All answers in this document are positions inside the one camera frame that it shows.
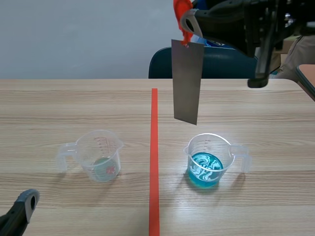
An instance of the chair backrest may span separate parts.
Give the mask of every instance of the chair backrest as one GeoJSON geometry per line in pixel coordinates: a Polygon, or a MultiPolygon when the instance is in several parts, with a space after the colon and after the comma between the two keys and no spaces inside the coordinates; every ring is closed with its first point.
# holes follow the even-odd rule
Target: chair backrest
{"type": "MultiPolygon", "coordinates": [[[[203,79],[251,79],[255,77],[257,58],[249,58],[230,48],[205,47],[203,79]]],[[[149,79],[171,79],[171,48],[157,51],[151,59],[149,79]]]]}

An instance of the plastic measuring cup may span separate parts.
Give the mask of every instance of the plastic measuring cup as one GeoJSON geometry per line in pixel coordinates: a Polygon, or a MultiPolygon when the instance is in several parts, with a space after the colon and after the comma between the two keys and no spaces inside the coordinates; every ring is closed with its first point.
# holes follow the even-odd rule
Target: plastic measuring cup
{"type": "Polygon", "coordinates": [[[61,172],[67,171],[66,157],[72,156],[88,176],[98,182],[113,179],[120,171],[119,150],[123,142],[112,132],[96,130],[75,143],[63,144],[56,157],[61,172]]]}
{"type": "Polygon", "coordinates": [[[243,173],[247,173],[252,164],[247,147],[231,145],[217,134],[199,134],[193,137],[184,152],[188,155],[188,175],[199,187],[217,184],[235,158],[243,159],[243,173]]]}

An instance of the blue liquid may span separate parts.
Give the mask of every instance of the blue liquid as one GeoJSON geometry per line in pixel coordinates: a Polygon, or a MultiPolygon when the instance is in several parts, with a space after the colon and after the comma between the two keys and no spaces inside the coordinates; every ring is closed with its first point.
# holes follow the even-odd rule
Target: blue liquid
{"type": "MultiPolygon", "coordinates": [[[[200,166],[211,170],[222,170],[223,165],[220,160],[212,154],[199,152],[192,156],[192,159],[200,166]]],[[[210,187],[218,183],[224,172],[206,171],[193,162],[189,166],[189,177],[191,181],[199,187],[210,187]]]]}

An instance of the red tape line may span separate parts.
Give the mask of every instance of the red tape line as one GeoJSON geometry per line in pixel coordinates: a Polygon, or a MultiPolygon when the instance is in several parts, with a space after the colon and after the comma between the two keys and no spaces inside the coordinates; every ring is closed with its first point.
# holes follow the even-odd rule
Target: red tape line
{"type": "Polygon", "coordinates": [[[149,236],[159,236],[158,89],[152,89],[150,141],[149,236]]]}

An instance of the gray metal sheet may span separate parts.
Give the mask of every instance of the gray metal sheet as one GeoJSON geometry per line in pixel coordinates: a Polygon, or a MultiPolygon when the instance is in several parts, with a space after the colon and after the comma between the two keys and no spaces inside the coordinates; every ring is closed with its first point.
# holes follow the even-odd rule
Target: gray metal sheet
{"type": "Polygon", "coordinates": [[[172,40],[174,118],[197,125],[204,45],[172,40]]]}

